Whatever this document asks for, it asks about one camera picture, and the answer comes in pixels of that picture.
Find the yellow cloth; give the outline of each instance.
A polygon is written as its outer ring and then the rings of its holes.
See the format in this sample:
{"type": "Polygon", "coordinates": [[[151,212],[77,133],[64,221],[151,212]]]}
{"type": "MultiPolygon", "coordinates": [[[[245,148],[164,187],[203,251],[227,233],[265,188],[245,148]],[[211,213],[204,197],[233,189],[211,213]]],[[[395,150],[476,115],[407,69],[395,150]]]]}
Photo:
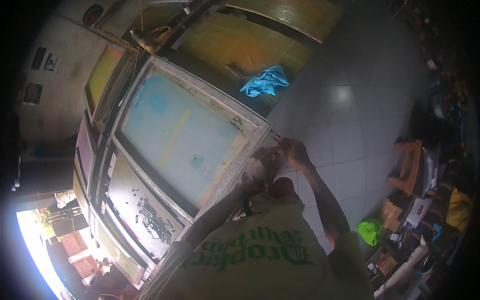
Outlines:
{"type": "Polygon", "coordinates": [[[468,220],[470,220],[471,207],[472,200],[454,188],[448,206],[447,224],[458,228],[460,232],[464,232],[467,229],[468,220]]]}
{"type": "Polygon", "coordinates": [[[227,222],[197,249],[172,243],[141,299],[373,299],[358,234],[327,256],[299,206],[227,222]]]}

